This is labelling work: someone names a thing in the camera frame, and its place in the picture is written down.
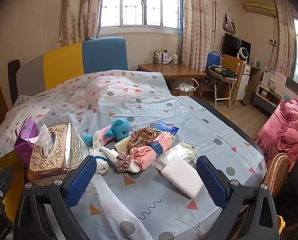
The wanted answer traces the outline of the packets on side table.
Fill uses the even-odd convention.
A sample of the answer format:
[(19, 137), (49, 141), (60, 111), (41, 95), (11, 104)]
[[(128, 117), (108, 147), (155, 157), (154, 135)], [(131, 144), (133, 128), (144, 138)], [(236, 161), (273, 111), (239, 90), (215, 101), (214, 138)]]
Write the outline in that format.
[(174, 53), (168, 53), (167, 50), (158, 49), (154, 53), (155, 64), (177, 64), (178, 55)]

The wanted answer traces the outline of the blue Tempo tissue pack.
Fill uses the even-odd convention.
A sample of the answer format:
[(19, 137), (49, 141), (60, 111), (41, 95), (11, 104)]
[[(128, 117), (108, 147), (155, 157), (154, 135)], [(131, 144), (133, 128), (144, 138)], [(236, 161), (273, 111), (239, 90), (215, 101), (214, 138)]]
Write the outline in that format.
[(172, 136), (176, 136), (176, 134), (178, 133), (179, 131), (179, 128), (176, 127), (176, 126), (173, 126), (171, 124), (167, 124), (165, 122), (158, 122), (156, 124), (156, 126), (154, 127), (154, 129), (156, 131), (159, 131), (159, 132), (167, 132), (167, 133), (170, 133), (170, 135)]

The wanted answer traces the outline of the white bag under table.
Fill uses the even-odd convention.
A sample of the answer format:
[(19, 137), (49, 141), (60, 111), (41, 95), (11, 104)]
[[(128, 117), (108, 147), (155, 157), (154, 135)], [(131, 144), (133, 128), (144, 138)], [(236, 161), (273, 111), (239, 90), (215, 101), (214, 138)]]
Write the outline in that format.
[(174, 79), (170, 81), (170, 93), (173, 96), (193, 96), (194, 91), (199, 88), (196, 79)]

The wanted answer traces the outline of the wooden side table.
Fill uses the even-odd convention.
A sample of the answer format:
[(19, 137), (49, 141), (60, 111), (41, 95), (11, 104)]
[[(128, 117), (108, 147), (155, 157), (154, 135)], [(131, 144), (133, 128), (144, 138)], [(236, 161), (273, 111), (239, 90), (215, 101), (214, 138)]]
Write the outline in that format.
[(170, 93), (174, 96), (179, 95), (187, 95), (187, 96), (195, 96), (199, 99), (201, 99), (201, 94), (199, 92), (199, 88), (196, 88), (196, 90), (191, 92), (184, 92), (184, 91), (178, 91), (174, 90), (170, 86), (171, 81), (182, 81), (182, 80), (193, 80), (195, 79), (197, 82), (203, 81), (207, 75), (205, 72), (201, 72), (199, 70), (189, 68), (182, 64), (155, 64), (155, 63), (148, 63), (148, 64), (139, 64), (138, 70), (143, 72), (160, 72), (165, 81), (167, 82), (167, 85), (170, 89)]

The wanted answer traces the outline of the patterned plastic tablecloth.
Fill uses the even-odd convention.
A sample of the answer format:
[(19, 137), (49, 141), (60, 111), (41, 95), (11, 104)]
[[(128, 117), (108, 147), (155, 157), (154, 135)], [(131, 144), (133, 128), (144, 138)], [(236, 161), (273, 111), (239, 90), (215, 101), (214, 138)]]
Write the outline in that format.
[[(229, 179), (257, 186), (267, 167), (263, 153), (209, 105), (172, 96), (160, 73), (113, 70), (86, 74), (37, 96), (20, 96), (0, 125), (0, 158), (10, 153), (15, 129), (25, 120), (37, 126), (72, 122), (80, 136), (110, 126), (118, 118), (140, 131), (134, 145), (163, 122), (178, 128), (173, 144), (186, 143), (205, 155)], [(136, 174), (107, 172), (92, 178), (72, 211), (90, 239), (201, 239), (221, 209), (206, 188), (190, 198), (158, 171), (157, 161)]]

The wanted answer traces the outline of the blue plush elephant toy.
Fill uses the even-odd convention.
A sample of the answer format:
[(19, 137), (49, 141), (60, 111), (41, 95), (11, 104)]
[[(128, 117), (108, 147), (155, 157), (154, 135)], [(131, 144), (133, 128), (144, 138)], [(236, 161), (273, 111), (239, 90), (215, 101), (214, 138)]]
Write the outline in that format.
[(90, 147), (93, 145), (93, 139), (96, 138), (100, 142), (101, 146), (113, 139), (121, 141), (129, 136), (131, 130), (131, 123), (124, 118), (115, 119), (111, 126), (107, 126), (101, 130), (96, 131), (94, 134), (85, 134), (83, 136), (84, 143)]

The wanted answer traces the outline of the pink towel blue band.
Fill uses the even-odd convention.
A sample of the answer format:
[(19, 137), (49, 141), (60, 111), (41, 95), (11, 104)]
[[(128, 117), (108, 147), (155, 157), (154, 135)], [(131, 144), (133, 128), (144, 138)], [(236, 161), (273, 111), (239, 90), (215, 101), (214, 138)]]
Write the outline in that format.
[(129, 154), (141, 170), (146, 170), (158, 156), (171, 148), (172, 143), (173, 136), (170, 133), (163, 132), (150, 142), (149, 145), (133, 148)]

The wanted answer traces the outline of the beige towel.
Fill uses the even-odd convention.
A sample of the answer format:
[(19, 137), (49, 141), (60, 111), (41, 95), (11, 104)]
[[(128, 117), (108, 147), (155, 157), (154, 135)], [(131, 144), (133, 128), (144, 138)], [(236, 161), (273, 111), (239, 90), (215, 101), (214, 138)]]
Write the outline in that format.
[(180, 157), (174, 157), (161, 174), (189, 198), (195, 198), (203, 186), (198, 172)]

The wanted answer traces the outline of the floral curtain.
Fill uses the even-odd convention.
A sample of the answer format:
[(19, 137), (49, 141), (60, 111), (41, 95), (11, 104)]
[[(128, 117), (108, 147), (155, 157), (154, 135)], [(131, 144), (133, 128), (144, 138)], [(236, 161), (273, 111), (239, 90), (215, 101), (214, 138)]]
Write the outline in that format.
[(181, 60), (201, 72), (206, 69), (211, 44), (210, 10), (209, 0), (184, 0)]
[(100, 31), (103, 0), (64, 0), (57, 48), (93, 40)]

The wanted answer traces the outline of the black television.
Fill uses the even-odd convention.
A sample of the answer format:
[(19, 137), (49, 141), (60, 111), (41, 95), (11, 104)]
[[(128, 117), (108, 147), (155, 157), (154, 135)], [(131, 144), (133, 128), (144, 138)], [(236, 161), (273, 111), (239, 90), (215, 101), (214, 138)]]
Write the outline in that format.
[(248, 50), (249, 57), (247, 62), (249, 62), (252, 45), (249, 42), (244, 41), (233, 35), (227, 33), (224, 34), (222, 42), (222, 54), (238, 58), (237, 54), (241, 47), (246, 48)]

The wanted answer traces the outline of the window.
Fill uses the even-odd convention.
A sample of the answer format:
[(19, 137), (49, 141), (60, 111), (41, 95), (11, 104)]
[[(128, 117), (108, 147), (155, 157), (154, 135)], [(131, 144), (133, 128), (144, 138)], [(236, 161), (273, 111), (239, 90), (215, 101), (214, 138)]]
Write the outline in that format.
[(103, 0), (101, 27), (160, 27), (180, 30), (183, 0)]

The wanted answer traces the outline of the brown satin scrunchie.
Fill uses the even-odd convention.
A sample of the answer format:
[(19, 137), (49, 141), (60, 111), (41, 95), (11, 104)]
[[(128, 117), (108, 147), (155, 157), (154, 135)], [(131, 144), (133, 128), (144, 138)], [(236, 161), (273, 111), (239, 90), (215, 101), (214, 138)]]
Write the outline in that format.
[(140, 128), (131, 134), (127, 149), (130, 151), (134, 148), (148, 146), (156, 137), (156, 133), (150, 127)]

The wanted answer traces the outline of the white knit gloves bundle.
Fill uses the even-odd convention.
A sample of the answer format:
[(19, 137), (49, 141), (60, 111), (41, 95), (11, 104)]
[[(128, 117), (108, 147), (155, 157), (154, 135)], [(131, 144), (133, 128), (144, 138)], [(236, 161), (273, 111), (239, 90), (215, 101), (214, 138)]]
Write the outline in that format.
[(100, 132), (96, 131), (93, 135), (92, 148), (89, 153), (96, 159), (96, 173), (104, 175), (109, 169), (109, 163), (107, 156), (100, 151), (100, 147)]

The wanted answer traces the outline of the left floral curtain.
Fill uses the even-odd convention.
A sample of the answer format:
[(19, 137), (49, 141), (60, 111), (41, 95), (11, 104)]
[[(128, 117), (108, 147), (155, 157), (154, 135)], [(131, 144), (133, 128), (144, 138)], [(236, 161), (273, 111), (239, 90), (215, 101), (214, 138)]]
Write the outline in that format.
[(100, 31), (103, 0), (64, 0), (57, 48), (93, 40)]

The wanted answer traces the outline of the gold metal tray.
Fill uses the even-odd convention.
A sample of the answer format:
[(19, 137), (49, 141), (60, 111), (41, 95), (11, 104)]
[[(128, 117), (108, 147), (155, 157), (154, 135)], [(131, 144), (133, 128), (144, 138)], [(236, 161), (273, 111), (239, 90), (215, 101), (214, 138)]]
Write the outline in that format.
[(18, 202), (24, 187), (25, 165), (19, 159), (16, 152), (12, 151), (0, 158), (0, 171), (4, 167), (9, 167), (12, 170), (13, 182), (9, 188), (3, 203), (5, 205), (5, 212), (11, 222), (14, 223)]

